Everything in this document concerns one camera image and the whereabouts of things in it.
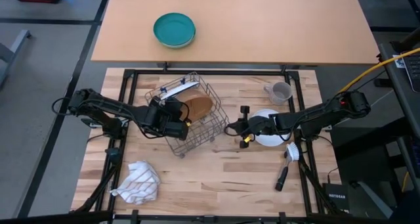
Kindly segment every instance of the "black brush handle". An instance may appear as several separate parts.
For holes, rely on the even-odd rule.
[[[275,187],[276,191],[282,191],[284,182],[286,180],[287,172],[289,172],[288,166],[283,168],[282,174],[280,175],[280,178],[277,180],[276,187]]]

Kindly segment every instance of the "metal table leg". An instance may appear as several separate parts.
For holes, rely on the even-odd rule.
[[[0,59],[6,62],[5,65],[0,65],[0,86],[3,85],[5,78],[9,74],[9,70],[14,63],[20,48],[23,46],[25,39],[30,36],[31,34],[29,33],[29,30],[20,31],[10,49],[0,43]]]
[[[392,215],[393,210],[388,207],[388,205],[364,182],[357,182],[361,188],[366,192],[366,194],[372,199],[380,211],[389,219]]]

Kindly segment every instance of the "white plate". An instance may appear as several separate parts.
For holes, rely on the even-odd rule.
[[[174,89],[172,89],[172,90],[170,90],[169,92],[167,92],[164,96],[162,96],[162,98],[160,98],[161,100],[165,100],[165,99],[167,99],[167,98],[169,98],[169,97],[171,97],[171,96],[173,96],[173,95],[176,95],[176,94],[178,94],[178,93],[180,93],[180,92],[182,92],[182,91],[184,91],[184,90],[186,90],[186,89],[189,89],[189,88],[191,88],[191,87],[194,87],[194,86],[196,86],[197,84],[199,84],[199,82],[188,82],[188,83],[185,83],[185,84],[183,84],[183,85],[181,85],[181,86],[178,86],[178,87],[176,87],[176,88],[174,88]]]
[[[262,109],[256,112],[254,115],[252,115],[252,117],[263,116],[265,118],[268,118],[268,115],[276,114],[276,113],[278,112],[276,112],[275,110]],[[281,135],[281,136],[283,139],[287,139],[289,135]],[[280,138],[279,135],[258,135],[255,137],[255,140],[259,144],[264,145],[264,146],[279,146],[284,142],[282,138]]]

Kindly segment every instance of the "label sticker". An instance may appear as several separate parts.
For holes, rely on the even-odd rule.
[[[406,68],[406,64],[404,64],[404,59],[403,58],[396,59],[395,60],[395,65],[396,65],[397,68],[403,68],[403,69]]]

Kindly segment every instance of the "yellow cable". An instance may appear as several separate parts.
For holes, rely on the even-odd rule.
[[[406,185],[407,185],[407,178],[408,178],[408,171],[406,172],[406,175],[404,176],[404,180],[402,181],[402,188],[401,188],[401,192],[404,192],[404,190],[406,189]]]
[[[399,56],[396,56],[396,57],[394,57],[394,58],[391,58],[391,59],[389,59],[389,60],[386,60],[386,61],[383,61],[383,62],[380,62],[380,63],[378,63],[376,66],[373,66],[373,67],[371,67],[371,68],[369,68],[368,70],[366,70],[365,72],[363,72],[362,74],[360,74],[356,79],[354,79],[354,80],[352,80],[350,83],[348,83],[344,88],[342,88],[340,91],[339,91],[339,93],[341,93],[341,92],[344,92],[344,91],[347,91],[348,89],[350,89],[350,87],[352,87],[352,85],[354,85],[357,81],[359,81],[360,79],[362,79],[364,76],[366,76],[368,73],[370,73],[370,72],[372,72],[372,71],[374,71],[374,70],[376,70],[376,69],[378,69],[379,67],[381,67],[381,66],[383,66],[383,65],[386,65],[386,64],[388,64],[389,62],[393,62],[394,60],[397,60],[397,59],[399,59],[399,58],[403,58],[403,57],[405,57],[405,56],[408,56],[408,55],[411,55],[411,54],[413,54],[413,53],[417,53],[417,52],[419,52],[420,51],[420,48],[418,48],[418,49],[414,49],[414,50],[412,50],[412,51],[409,51],[409,52],[407,52],[407,53],[404,53],[404,54],[401,54],[401,55],[399,55]]]

